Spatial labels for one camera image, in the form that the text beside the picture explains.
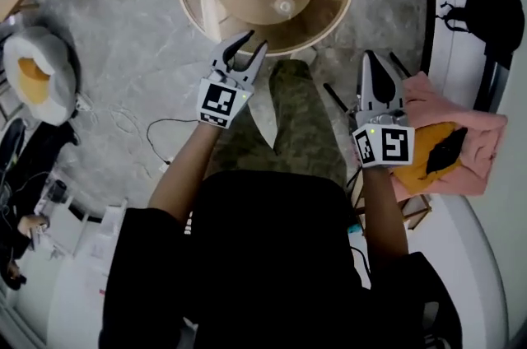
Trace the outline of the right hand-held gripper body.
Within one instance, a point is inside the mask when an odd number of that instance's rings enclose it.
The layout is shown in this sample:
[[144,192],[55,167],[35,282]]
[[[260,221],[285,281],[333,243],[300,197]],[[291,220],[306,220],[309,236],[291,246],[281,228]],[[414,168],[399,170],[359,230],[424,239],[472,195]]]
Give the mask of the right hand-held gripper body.
[[352,131],[352,138],[361,166],[411,165],[415,129],[409,126],[404,108],[403,80],[390,62],[376,54],[396,87],[395,97],[391,102],[377,101],[371,84],[370,51],[367,50],[361,60],[357,106],[352,110],[352,119],[357,125]]

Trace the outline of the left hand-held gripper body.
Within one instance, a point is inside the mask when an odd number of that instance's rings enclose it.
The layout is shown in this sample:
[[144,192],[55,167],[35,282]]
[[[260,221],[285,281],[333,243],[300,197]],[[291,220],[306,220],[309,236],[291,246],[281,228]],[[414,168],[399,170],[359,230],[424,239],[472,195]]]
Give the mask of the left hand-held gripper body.
[[228,129],[233,119],[254,94],[253,84],[245,83],[245,70],[226,70],[222,43],[211,52],[210,73],[199,83],[196,114],[199,122]]

